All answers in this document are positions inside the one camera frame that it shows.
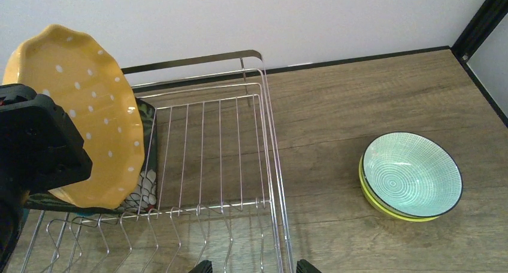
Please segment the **pale green glass bowl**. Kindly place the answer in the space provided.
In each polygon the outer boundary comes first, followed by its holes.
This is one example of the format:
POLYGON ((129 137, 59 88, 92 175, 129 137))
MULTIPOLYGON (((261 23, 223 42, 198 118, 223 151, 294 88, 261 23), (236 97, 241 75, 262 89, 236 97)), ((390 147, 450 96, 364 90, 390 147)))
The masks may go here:
POLYGON ((369 192, 385 208, 407 217, 440 217, 460 202, 460 169, 439 144, 395 131, 372 140, 362 155, 369 192))

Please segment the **yellow green bowl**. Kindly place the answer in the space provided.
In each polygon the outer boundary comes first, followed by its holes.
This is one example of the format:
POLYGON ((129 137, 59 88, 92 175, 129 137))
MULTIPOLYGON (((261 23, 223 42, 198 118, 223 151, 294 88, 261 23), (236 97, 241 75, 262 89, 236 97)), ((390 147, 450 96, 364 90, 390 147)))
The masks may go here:
POLYGON ((365 180, 363 167, 362 167, 363 159, 364 159, 364 155, 362 155, 360 157, 359 165, 358 165, 358 175, 359 175, 359 180, 360 180, 360 184, 361 184, 361 190, 362 190, 362 193, 363 193, 365 199, 367 200, 367 202, 375 210, 377 210, 378 212, 380 212, 388 217, 391 217, 393 219, 403 220, 406 222, 423 223, 423 222, 429 222, 429 221, 432 221, 432 220, 435 220, 438 218, 438 216, 437 217, 407 217, 407 216, 403 216, 398 213, 394 213, 394 212, 390 211, 389 209, 385 208, 381 203, 379 203, 374 198, 374 196, 368 190, 367 182, 365 180))

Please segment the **metal wire dish rack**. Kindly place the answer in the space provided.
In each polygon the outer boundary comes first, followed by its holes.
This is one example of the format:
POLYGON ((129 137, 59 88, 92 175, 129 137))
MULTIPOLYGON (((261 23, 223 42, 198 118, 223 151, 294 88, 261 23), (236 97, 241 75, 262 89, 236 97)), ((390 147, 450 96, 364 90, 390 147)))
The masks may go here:
POLYGON ((32 211, 8 272, 294 272, 264 59, 256 50, 124 69, 199 69, 140 84, 155 107, 158 203, 145 213, 32 211))

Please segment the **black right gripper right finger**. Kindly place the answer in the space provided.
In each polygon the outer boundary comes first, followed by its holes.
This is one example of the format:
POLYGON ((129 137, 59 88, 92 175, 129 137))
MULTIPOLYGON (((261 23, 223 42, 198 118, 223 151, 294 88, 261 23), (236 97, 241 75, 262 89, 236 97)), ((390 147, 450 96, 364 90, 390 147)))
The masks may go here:
POLYGON ((296 273, 322 273, 317 267, 305 259, 297 261, 296 273))

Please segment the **orange polka dot plate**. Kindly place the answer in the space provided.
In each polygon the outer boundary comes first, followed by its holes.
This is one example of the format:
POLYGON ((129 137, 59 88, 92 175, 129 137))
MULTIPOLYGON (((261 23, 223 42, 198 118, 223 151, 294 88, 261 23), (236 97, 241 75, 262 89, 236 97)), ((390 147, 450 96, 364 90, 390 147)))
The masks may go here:
POLYGON ((2 82, 51 97, 84 139, 90 177, 51 190, 53 196, 113 210, 136 189, 145 159, 138 106, 116 60, 90 35, 49 25, 13 52, 2 82))

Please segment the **blue polka dot plate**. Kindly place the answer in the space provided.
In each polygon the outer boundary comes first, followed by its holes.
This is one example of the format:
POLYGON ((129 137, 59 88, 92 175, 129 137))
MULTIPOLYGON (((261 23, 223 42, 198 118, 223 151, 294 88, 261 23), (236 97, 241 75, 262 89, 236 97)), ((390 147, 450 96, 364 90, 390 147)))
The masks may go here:
POLYGON ((29 212, 30 212, 30 209, 27 209, 27 208, 24 208, 22 213, 22 224, 24 225, 28 219, 28 216, 29 216, 29 212))

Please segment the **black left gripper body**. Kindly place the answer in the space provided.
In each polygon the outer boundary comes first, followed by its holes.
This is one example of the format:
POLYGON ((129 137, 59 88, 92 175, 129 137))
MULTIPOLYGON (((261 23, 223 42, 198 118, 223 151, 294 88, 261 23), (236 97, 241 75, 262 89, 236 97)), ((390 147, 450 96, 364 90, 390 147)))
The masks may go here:
POLYGON ((87 180, 92 160, 69 115, 23 84, 1 86, 1 268, 19 239, 29 195, 87 180))

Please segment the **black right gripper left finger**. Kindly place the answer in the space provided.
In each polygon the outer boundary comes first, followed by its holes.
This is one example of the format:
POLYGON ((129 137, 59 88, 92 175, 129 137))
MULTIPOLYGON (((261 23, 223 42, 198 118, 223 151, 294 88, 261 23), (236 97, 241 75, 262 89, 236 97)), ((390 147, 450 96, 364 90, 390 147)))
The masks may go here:
POLYGON ((203 260, 195 265, 189 273, 213 273, 213 264, 209 260, 203 260))

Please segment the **black floral square plate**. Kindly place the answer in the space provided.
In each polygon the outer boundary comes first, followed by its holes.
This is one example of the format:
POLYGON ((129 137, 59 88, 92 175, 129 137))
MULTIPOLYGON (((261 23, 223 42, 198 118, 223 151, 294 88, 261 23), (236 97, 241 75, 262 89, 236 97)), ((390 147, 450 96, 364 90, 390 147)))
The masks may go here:
POLYGON ((145 213, 158 203, 158 149, 157 120, 155 107, 137 98, 138 112, 143 123, 145 161, 140 171, 137 187, 115 209, 89 207, 79 208, 62 201, 49 192, 29 196, 25 208, 30 210, 48 210, 77 213, 82 216, 92 214, 145 213))

